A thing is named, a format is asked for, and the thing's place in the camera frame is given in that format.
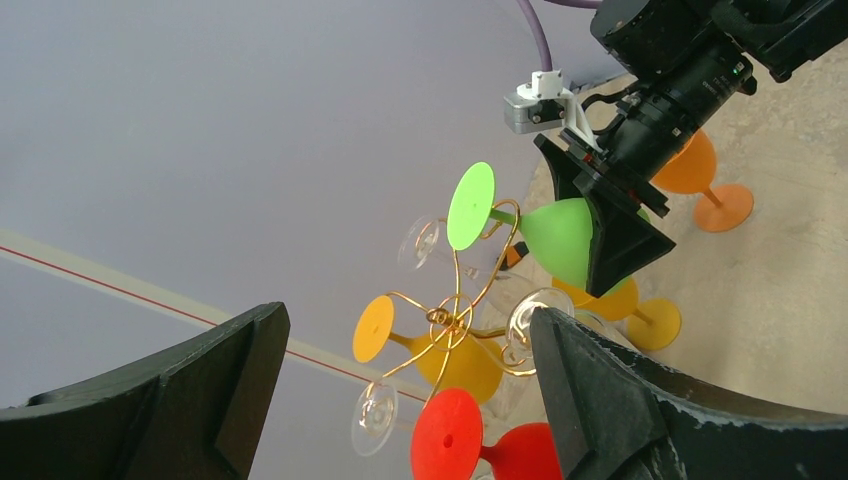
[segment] concrete floor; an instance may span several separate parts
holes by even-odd
[[[754,212],[733,231],[705,233],[692,221],[697,196],[669,194],[672,211],[654,225],[678,246],[635,278],[643,300],[680,307],[683,328],[650,355],[740,393],[848,414],[848,44],[783,85],[762,68],[755,76],[759,92],[735,95],[705,127],[718,154],[714,185],[749,187]],[[598,126],[613,113],[596,105],[589,116]],[[543,162],[522,208],[552,199]],[[516,269],[549,285],[531,258]],[[487,417],[492,439],[544,418],[538,386],[505,382]]]

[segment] black camera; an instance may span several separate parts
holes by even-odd
[[[600,296],[675,244],[643,220],[667,198],[649,182],[736,92],[753,95],[750,55],[785,82],[848,37],[845,0],[604,0],[592,35],[637,81],[615,95],[617,115],[596,150],[567,129],[565,151],[536,144],[556,165],[558,198],[583,196],[595,224],[586,290]]]

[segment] green disc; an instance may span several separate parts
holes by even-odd
[[[480,238],[495,203],[495,172],[486,162],[465,171],[448,210],[448,243],[465,250]]]

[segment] white bracket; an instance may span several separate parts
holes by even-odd
[[[592,126],[586,118],[586,112],[580,106],[580,101],[562,84],[562,70],[533,72],[530,83],[519,86],[516,92],[525,100],[554,100],[561,104],[565,110],[562,119],[563,127],[574,132],[592,148],[600,150],[595,134],[592,133]]]

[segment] white stripe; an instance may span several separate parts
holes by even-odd
[[[125,275],[121,272],[115,271],[103,265],[99,265],[90,260],[86,260],[84,258],[72,255],[68,252],[51,247],[49,245],[37,242],[35,240],[24,237],[23,235],[19,235],[9,230],[0,229],[0,246],[18,252],[20,254],[32,257],[34,259],[38,259],[50,265],[55,265],[62,269],[75,272],[79,275],[82,275],[83,277],[87,277],[95,281],[87,280],[86,278],[80,278],[79,276],[63,272],[62,270],[51,266],[43,265],[37,261],[24,258],[20,255],[10,253],[5,250],[0,250],[0,257],[7,258],[16,263],[20,263],[22,265],[35,268],[37,270],[41,270],[43,272],[58,276],[60,278],[75,282],[80,285],[85,285],[86,287],[93,288],[102,293],[112,295],[123,300],[132,302],[136,305],[140,305],[145,308],[157,311],[159,313],[168,315],[169,317],[180,321],[189,322],[191,324],[199,325],[204,328],[210,328],[208,324],[200,322],[189,316],[183,315],[179,312],[175,312],[167,308],[162,308],[148,301],[144,301],[132,295],[123,293],[119,290],[115,290],[114,288],[109,288],[104,285],[100,285],[97,282],[102,282],[106,285],[116,287],[117,289],[126,292],[131,292],[140,297],[150,299],[162,305],[167,305],[180,312],[185,312],[189,315],[194,315],[196,317],[208,320],[215,324],[225,322],[234,316],[215,307],[204,305],[190,298],[157,287],[156,285],[144,282],[129,275]],[[301,363],[308,364],[311,367],[330,373],[339,378],[344,378],[348,381],[352,380],[355,382],[361,382],[359,379],[356,378],[356,376],[368,379],[376,379],[379,378],[381,375],[381,372],[378,372],[372,368],[366,367],[364,365],[348,360],[344,357],[340,357],[333,353],[327,352],[326,350],[321,350],[319,348],[313,347],[312,345],[297,341],[293,338],[289,338],[287,349],[290,353],[295,354],[290,355],[288,358]],[[313,359],[314,361],[304,360],[298,355],[303,355],[304,357]],[[327,368],[321,365],[322,363],[325,365],[329,365],[332,368]],[[350,375],[341,373],[336,369],[342,370],[343,372],[349,372]],[[392,379],[392,384],[398,390],[413,397],[423,399],[427,398],[427,395],[429,394],[429,392],[427,392],[425,389],[403,380]]]

